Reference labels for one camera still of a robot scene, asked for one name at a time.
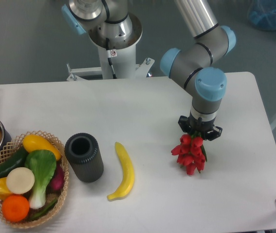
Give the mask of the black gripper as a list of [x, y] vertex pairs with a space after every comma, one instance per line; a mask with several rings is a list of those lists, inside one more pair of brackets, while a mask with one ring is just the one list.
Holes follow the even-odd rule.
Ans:
[[195, 132], [201, 133], [204, 140], [213, 141], [219, 138], [223, 129], [219, 126], [214, 126], [214, 121], [203, 121], [201, 118], [195, 119], [193, 116], [180, 116], [178, 125], [182, 132], [193, 135]]

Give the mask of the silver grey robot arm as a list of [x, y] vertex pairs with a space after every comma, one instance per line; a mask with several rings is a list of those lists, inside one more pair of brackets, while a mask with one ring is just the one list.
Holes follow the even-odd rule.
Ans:
[[[188, 51], [173, 48], [160, 61], [162, 72], [192, 97], [189, 116], [178, 124], [183, 132], [204, 140], [220, 137], [214, 121], [226, 91], [226, 75], [212, 64], [236, 44], [234, 32], [220, 26], [205, 0], [178, 0], [176, 6], [195, 44]], [[125, 0], [69, 0], [62, 6], [66, 22], [78, 33], [87, 33], [97, 46], [104, 79], [132, 78], [136, 68], [136, 44], [142, 36], [138, 18]]]

